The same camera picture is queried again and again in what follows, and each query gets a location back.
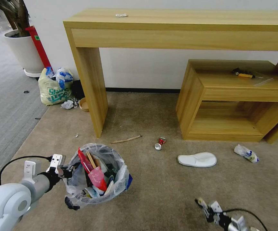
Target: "white slipper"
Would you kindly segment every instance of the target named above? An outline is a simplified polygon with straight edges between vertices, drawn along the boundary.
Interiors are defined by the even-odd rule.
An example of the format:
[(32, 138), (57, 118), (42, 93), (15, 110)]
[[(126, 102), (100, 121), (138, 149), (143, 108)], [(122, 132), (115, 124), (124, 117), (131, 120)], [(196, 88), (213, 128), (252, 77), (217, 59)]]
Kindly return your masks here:
[(210, 152), (200, 152), (194, 155), (179, 155), (177, 159), (180, 164), (192, 167), (212, 167), (217, 163), (216, 156)]

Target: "black baseboard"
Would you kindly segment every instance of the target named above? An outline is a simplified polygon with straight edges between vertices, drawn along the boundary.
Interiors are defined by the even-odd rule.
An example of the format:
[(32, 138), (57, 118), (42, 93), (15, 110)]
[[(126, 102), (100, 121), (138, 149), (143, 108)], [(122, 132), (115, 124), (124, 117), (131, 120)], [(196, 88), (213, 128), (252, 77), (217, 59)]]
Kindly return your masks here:
[(113, 92), (144, 92), (144, 93), (180, 93), (180, 89), (155, 89), (155, 88), (106, 88)]

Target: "plastic bag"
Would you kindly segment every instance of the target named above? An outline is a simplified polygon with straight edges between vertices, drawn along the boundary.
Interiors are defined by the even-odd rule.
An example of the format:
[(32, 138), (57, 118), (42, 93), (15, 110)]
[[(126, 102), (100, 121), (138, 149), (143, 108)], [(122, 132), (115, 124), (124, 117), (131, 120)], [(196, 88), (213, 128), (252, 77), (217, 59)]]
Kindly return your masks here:
[(257, 157), (257, 154), (253, 152), (252, 150), (249, 150), (248, 148), (242, 146), (242, 145), (237, 145), (235, 146), (233, 150), (236, 154), (239, 154), (240, 156), (245, 157), (247, 160), (249, 160), (252, 163), (256, 163), (259, 161), (259, 158)]
[(54, 76), (61, 89), (65, 89), (65, 83), (72, 82), (74, 80), (71, 72), (65, 68), (59, 68)]
[(41, 102), (45, 105), (62, 103), (71, 98), (71, 82), (65, 83), (62, 89), (57, 81), (52, 80), (52, 69), (44, 68), (38, 80)]
[(71, 178), (64, 178), (63, 181), (66, 185), (66, 190), (68, 195), (65, 197), (65, 203), (68, 208), (77, 210), (83, 208), (89, 204), (98, 204), (112, 200), (117, 195), (121, 194), (124, 190), (127, 190), (132, 182), (132, 177), (129, 174), (127, 165), (125, 165), (124, 160), (114, 149), (105, 146), (104, 144), (89, 143), (85, 144), (80, 148), (81, 151), (89, 151), (91, 155), (98, 157), (103, 164), (106, 166), (112, 166), (117, 170), (116, 176), (114, 178), (114, 184), (109, 193), (106, 195), (93, 198), (87, 193), (87, 183), (84, 168), (80, 163), (78, 157), (78, 151), (72, 157), (68, 164), (68, 168), (74, 165), (78, 167), (74, 170)]

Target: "beige carpet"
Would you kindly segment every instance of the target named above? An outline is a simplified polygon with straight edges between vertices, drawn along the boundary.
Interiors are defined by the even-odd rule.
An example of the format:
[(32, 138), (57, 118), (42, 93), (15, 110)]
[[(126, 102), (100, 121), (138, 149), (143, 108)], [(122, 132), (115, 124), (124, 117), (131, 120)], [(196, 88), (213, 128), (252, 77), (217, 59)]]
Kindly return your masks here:
[[(194, 203), (199, 196), (207, 202), (218, 200), (223, 209), (249, 209), (270, 231), (278, 230), (278, 141), (273, 145), (265, 141), (241, 143), (258, 154), (257, 164), (232, 151), (237, 142), (184, 141), (175, 114), (177, 97), (108, 93), (109, 111), (99, 139), (89, 113), (51, 106), (14, 158), (59, 153), (67, 155), (68, 162), (79, 146), (103, 143), (121, 154), (133, 182), (114, 200), (78, 211), (64, 204), (65, 186), (59, 182), (14, 230), (222, 230), (206, 222)], [(143, 137), (110, 144), (138, 134)], [(160, 152), (154, 149), (159, 136), (168, 140)], [(216, 155), (214, 167), (191, 168), (177, 163), (180, 154), (202, 151)], [(22, 170), (23, 161), (11, 164), (3, 174), (3, 183), (19, 181)], [(249, 225), (263, 230), (253, 217), (239, 214), (245, 215)]]

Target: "carpet floor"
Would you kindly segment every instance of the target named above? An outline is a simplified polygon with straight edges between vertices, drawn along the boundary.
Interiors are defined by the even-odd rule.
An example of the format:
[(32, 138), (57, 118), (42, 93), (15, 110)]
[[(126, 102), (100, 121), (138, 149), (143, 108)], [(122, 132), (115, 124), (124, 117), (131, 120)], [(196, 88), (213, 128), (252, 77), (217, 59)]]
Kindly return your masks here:
[[(16, 226), (16, 231), (38, 230), (223, 230), (207, 223), (194, 199), (218, 200), (223, 209), (245, 208), (262, 219), (269, 230), (278, 230), (278, 141), (273, 145), (242, 142), (257, 153), (253, 164), (233, 152), (237, 142), (184, 141), (175, 113), (177, 94), (108, 93), (109, 110), (101, 138), (95, 137), (88, 112), (50, 106), (14, 157), (54, 153), (67, 156), (79, 146), (96, 142), (116, 149), (124, 158), (133, 182), (113, 200), (78, 211), (64, 204), (66, 190), (59, 182)], [(111, 141), (143, 135), (117, 144)], [(161, 151), (158, 137), (167, 138)], [(218, 162), (210, 168), (182, 166), (180, 154), (208, 151)], [(42, 169), (48, 167), (43, 162)], [(3, 183), (22, 178), (23, 161), (9, 165)], [(263, 230), (251, 215), (247, 223)]]
[(6, 164), (47, 110), (38, 82), (27, 77), (0, 34), (0, 169)]

